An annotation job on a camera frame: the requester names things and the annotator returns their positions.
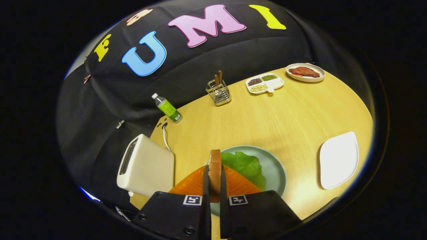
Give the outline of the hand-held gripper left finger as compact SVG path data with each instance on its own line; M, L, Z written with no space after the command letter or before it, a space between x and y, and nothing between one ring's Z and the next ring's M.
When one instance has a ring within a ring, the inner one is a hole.
M132 219L151 240L210 240L209 166L205 166L202 195L157 191Z

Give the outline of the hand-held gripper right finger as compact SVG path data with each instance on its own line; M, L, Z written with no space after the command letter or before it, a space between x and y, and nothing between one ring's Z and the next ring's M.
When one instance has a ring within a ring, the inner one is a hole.
M225 167L221 173L220 237L228 240L278 240L302 220L274 190L227 196Z

